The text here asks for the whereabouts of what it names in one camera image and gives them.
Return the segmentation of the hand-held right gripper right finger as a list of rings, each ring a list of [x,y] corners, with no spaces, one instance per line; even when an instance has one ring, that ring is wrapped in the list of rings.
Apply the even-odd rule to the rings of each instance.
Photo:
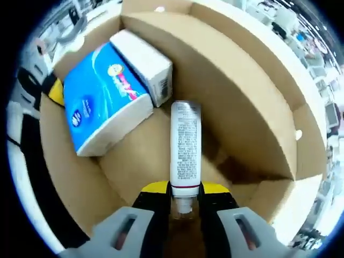
[[[200,184],[199,216],[206,257],[303,257],[302,250],[282,244],[258,214],[239,207],[220,184]]]

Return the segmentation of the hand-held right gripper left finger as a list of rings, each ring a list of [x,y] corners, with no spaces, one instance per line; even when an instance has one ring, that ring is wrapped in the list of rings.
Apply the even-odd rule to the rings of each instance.
[[[171,186],[145,186],[132,206],[123,206],[93,229],[89,241],[62,257],[163,257],[169,228]]]

